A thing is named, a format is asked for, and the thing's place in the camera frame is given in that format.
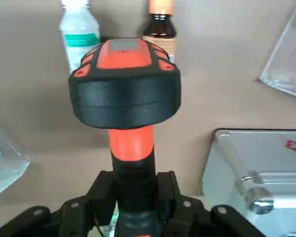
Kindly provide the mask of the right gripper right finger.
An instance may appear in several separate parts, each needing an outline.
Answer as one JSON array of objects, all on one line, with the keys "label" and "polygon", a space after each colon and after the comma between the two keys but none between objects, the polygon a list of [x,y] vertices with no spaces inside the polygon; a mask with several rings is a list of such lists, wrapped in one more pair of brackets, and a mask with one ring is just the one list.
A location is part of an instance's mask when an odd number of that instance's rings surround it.
[{"label": "right gripper right finger", "polygon": [[157,179],[162,237],[264,236],[233,207],[216,205],[208,211],[202,201],[182,195],[173,171],[159,172]]}]

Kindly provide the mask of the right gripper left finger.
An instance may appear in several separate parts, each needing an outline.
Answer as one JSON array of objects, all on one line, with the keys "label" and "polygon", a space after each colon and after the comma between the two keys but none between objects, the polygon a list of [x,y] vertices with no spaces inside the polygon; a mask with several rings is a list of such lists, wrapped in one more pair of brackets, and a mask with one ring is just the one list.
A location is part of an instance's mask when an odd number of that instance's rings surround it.
[{"label": "right gripper left finger", "polygon": [[114,213],[113,172],[101,171],[89,191],[51,212],[33,206],[0,227],[0,237],[86,237],[94,227],[107,226]]}]

